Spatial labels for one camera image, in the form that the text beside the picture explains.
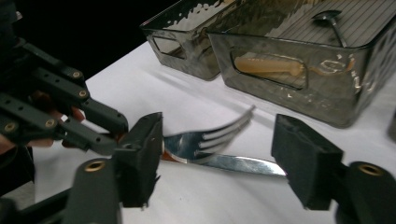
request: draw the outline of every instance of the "clear plastic container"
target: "clear plastic container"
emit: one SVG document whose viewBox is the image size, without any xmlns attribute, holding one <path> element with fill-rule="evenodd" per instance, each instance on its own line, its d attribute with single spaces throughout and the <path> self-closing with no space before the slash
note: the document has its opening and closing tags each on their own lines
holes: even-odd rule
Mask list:
<svg viewBox="0 0 396 224">
<path fill-rule="evenodd" d="M 211 80 L 219 74 L 215 53 L 206 34 L 245 0 L 182 0 L 140 25 L 161 64 Z"/>
<path fill-rule="evenodd" d="M 337 29 L 313 19 L 328 10 Z M 395 14 L 394 0 L 248 0 L 206 32 L 227 86 L 345 128 L 396 72 Z"/>
</svg>

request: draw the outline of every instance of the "white tabletop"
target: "white tabletop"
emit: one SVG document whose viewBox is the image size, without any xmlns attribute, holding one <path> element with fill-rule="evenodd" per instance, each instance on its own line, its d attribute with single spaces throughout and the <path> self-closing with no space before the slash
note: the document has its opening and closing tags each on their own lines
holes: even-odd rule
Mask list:
<svg viewBox="0 0 396 224">
<path fill-rule="evenodd" d="M 147 114 L 163 112 L 163 134 L 215 128 L 256 106 L 247 128 L 221 153 L 273 161 L 271 144 L 277 113 L 301 119 L 345 151 L 344 164 L 368 161 L 396 176 L 396 143 L 387 128 L 396 106 L 396 76 L 350 128 L 337 129 L 286 108 L 159 63 L 146 42 L 87 81 L 92 98 L 119 110 L 130 127 Z M 72 186 L 74 172 L 92 152 L 35 148 L 35 200 Z M 304 223 L 333 224 L 331 211 L 304 210 L 286 180 L 203 166 L 161 161 L 161 176 L 148 208 L 122 209 L 123 223 Z"/>
</svg>

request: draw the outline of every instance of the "fork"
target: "fork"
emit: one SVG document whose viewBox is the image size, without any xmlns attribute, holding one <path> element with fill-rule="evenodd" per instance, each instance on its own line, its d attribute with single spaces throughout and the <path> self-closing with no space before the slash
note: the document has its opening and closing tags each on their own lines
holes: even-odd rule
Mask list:
<svg viewBox="0 0 396 224">
<path fill-rule="evenodd" d="M 250 123 L 254 108 L 255 105 L 239 119 L 216 129 L 164 136 L 164 150 L 172 159 L 179 162 L 207 162 L 214 152 L 226 148 Z"/>
</svg>

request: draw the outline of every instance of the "knife blade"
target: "knife blade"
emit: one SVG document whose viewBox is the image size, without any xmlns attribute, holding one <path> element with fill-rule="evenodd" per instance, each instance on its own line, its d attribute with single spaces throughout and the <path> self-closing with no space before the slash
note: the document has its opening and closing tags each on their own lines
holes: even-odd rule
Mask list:
<svg viewBox="0 0 396 224">
<path fill-rule="evenodd" d="M 250 157 L 230 156 L 222 154 L 205 154 L 211 154 L 210 160 L 201 163 L 192 162 L 192 164 L 232 172 L 242 172 L 254 175 L 269 175 L 282 178 L 286 177 L 286 173 L 282 170 L 282 168 L 280 168 L 280 166 L 273 161 L 265 161 Z M 173 159 L 166 151 L 163 153 L 162 160 L 183 163 Z"/>
</svg>

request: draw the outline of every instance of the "brass screw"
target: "brass screw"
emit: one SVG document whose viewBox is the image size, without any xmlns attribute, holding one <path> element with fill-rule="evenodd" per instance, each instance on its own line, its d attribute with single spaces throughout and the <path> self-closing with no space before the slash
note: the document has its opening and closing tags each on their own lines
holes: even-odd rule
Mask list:
<svg viewBox="0 0 396 224">
<path fill-rule="evenodd" d="M 55 124 L 55 120 L 54 119 L 49 119 L 46 121 L 46 127 L 50 128 Z"/>
<path fill-rule="evenodd" d="M 80 91 L 80 92 L 78 93 L 78 95 L 79 95 L 80 97 L 85 97 L 85 96 L 87 96 L 87 92 L 86 92 L 86 91 Z"/>
<path fill-rule="evenodd" d="M 79 77 L 80 75 L 81 75 L 80 72 L 74 72 L 74 73 L 73 73 L 73 77 Z"/>
<path fill-rule="evenodd" d="M 6 125 L 6 127 L 4 127 L 4 131 L 6 131 L 6 132 L 12 132 L 12 131 L 14 131 L 14 129 L 15 129 L 15 123 L 14 122 L 10 122 L 10 123 L 8 123 L 7 125 Z"/>
<path fill-rule="evenodd" d="M 85 167 L 86 172 L 95 172 L 105 167 L 104 161 L 93 161 Z"/>
<path fill-rule="evenodd" d="M 383 175 L 384 172 L 376 166 L 370 165 L 370 164 L 362 164 L 359 166 L 359 169 L 366 173 L 367 175 Z"/>
</svg>

